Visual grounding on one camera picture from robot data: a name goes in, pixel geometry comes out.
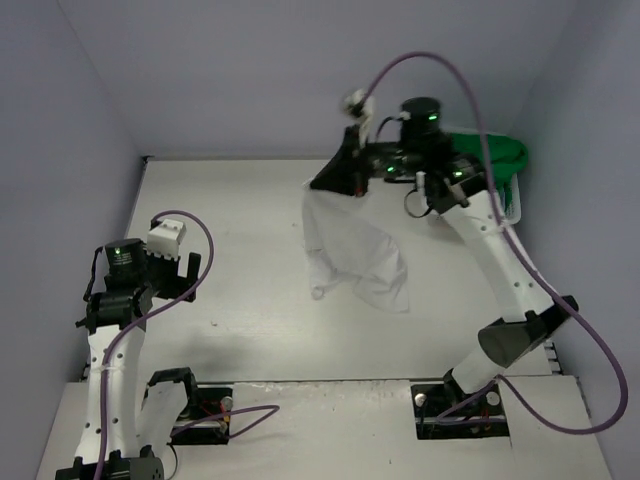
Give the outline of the white t shirt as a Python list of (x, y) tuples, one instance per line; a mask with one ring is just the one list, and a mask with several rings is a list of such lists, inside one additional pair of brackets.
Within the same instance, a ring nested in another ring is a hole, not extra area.
[(362, 216), (367, 199), (304, 188), (302, 227), (311, 297), (348, 283), (353, 294), (387, 313), (410, 310), (408, 264), (395, 239)]

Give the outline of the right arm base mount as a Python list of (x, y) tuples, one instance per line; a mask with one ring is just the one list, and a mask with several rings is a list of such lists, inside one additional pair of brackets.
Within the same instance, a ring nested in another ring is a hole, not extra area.
[(510, 430), (502, 396), (496, 384), (459, 406), (442, 382), (410, 385), (418, 440), (481, 440), (508, 438)]

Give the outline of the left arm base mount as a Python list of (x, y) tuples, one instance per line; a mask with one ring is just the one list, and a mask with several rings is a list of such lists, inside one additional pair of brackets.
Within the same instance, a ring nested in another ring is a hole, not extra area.
[[(233, 387), (224, 384), (199, 384), (197, 399), (179, 414), (174, 429), (233, 408)], [(230, 418), (207, 420), (171, 436), (172, 446), (214, 446), (229, 443)]]

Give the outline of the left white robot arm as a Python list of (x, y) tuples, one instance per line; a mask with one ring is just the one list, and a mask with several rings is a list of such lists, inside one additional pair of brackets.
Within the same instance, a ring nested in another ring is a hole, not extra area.
[(77, 327), (87, 332), (90, 370), (86, 415), (71, 466), (58, 479), (163, 479), (162, 456), (177, 419), (191, 418), (200, 395), (188, 367), (160, 370), (137, 395), (138, 366), (153, 301), (168, 306), (195, 299), (201, 256), (188, 257), (178, 272), (179, 244), (168, 243), (159, 255), (138, 239), (98, 248), (108, 262), (104, 289), (87, 288), (85, 317)]

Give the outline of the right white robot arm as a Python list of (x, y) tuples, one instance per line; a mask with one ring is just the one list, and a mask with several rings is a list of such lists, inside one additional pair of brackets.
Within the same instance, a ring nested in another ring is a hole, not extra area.
[(549, 339), (577, 305), (570, 296), (554, 299), (516, 255), (518, 240), (501, 220), (501, 204), (489, 191), (485, 167), (441, 129), (440, 109), (430, 97), (409, 99), (398, 117), (398, 140), (373, 142), (368, 137), (373, 100), (359, 93), (345, 100), (352, 124), (336, 154), (304, 188), (304, 249), (313, 298), (348, 281), (370, 305), (406, 311), (408, 264), (392, 237), (357, 211), (372, 178), (413, 181), (426, 210), (462, 239), (498, 305), (497, 320), (478, 332), (474, 350), (443, 378), (445, 405), (464, 412), (491, 380)]

